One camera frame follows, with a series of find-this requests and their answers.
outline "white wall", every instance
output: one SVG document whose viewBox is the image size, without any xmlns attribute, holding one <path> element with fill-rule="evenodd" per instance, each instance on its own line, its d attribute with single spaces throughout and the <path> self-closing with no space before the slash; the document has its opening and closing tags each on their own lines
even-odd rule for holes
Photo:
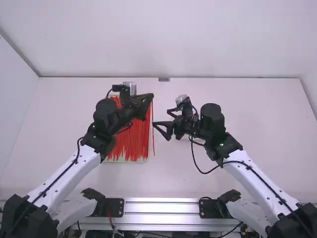
<svg viewBox="0 0 317 238">
<path fill-rule="evenodd" d="M 0 35 L 0 178 L 37 82 L 38 76 Z"/>
<path fill-rule="evenodd" d="M 112 84 L 125 80 L 40 80 L 0 181 L 0 196 L 24 195 L 43 183 L 76 150 L 76 140 L 92 122 L 98 100 Z M 155 120 L 170 120 L 166 109 L 174 107 L 175 97 L 183 93 L 198 109 L 209 102 L 220 104 L 228 131 L 261 169 L 284 191 L 317 201 L 317 122 L 298 79 L 133 80 L 139 93 L 154 93 Z M 156 155 L 143 164 L 100 165 L 74 192 L 91 187 L 109 197 L 217 197 L 235 188 L 247 196 L 224 170 L 201 175 L 194 167 L 187 137 L 167 142 L 155 131 L 155 148 Z M 196 146 L 195 154 L 202 170 L 215 166 L 203 148 Z"/>
<path fill-rule="evenodd" d="M 43 76 L 300 76 L 317 112 L 314 0 L 3 0 Z"/>
</svg>

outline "black clamp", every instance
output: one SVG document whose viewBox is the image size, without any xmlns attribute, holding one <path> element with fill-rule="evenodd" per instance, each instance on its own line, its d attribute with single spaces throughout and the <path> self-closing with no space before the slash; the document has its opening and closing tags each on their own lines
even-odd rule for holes
<svg viewBox="0 0 317 238">
<path fill-rule="evenodd" d="M 125 203 L 123 198 L 106 198 L 102 193 L 92 188 L 83 190 L 82 194 L 88 199 L 97 200 L 92 217 L 108 217 L 108 211 L 111 217 L 123 217 Z"/>
<path fill-rule="evenodd" d="M 199 216 L 202 219 L 211 218 L 232 218 L 226 203 L 235 202 L 241 198 L 241 193 L 236 190 L 230 190 L 217 199 L 202 197 L 199 199 Z"/>
</svg>

